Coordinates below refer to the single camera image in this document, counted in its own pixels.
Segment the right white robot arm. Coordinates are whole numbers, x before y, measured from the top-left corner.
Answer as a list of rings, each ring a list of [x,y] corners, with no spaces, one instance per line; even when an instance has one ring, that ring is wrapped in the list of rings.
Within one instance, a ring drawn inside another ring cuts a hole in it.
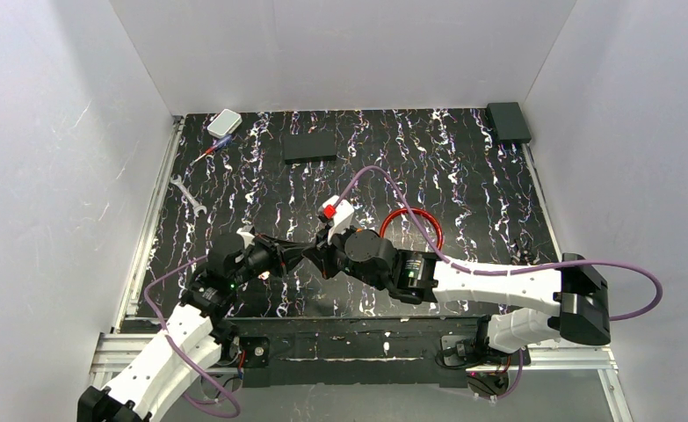
[[[397,249],[372,230],[322,235],[302,253],[329,279],[345,273],[400,302],[491,302],[513,308],[483,316],[472,338],[440,351],[444,367],[499,363],[522,347],[563,338],[585,346],[611,341],[608,287],[591,266],[542,269],[486,264],[468,273],[434,252]]]

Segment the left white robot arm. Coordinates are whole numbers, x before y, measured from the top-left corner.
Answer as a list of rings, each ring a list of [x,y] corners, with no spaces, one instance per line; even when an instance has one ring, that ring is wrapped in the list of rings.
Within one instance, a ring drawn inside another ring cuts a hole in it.
[[[237,335],[225,317],[238,288],[263,273],[282,276],[303,259],[310,242],[276,239],[240,229],[217,237],[159,332],[105,386],[79,397],[78,421],[158,421],[197,377],[222,356]]]

